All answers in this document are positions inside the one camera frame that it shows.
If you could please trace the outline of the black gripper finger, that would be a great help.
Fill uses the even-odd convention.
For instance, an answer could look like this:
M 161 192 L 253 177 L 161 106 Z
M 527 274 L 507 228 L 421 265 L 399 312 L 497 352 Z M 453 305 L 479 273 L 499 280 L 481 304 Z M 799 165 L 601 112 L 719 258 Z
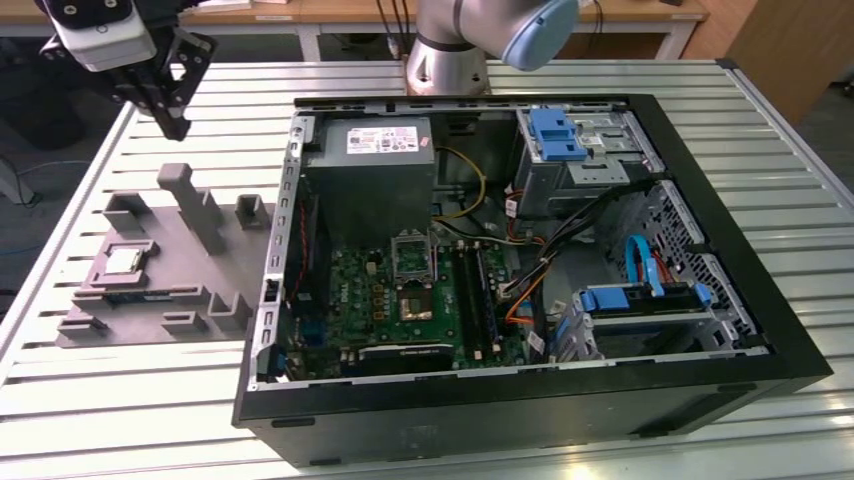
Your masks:
M 152 33 L 154 56 L 102 72 L 90 72 L 73 59 L 70 52 L 53 35 L 41 48 L 40 56 L 85 88 L 114 103 L 130 102 L 153 117 L 162 136 L 181 140 L 181 114 L 169 112 L 176 81 L 165 73 L 166 60 L 174 40 L 173 33 Z
M 165 119 L 158 121 L 158 126 L 166 139 L 182 141 L 190 126 L 184 110 L 210 65 L 217 41 L 206 35 L 173 28 L 166 46 L 160 68 Z

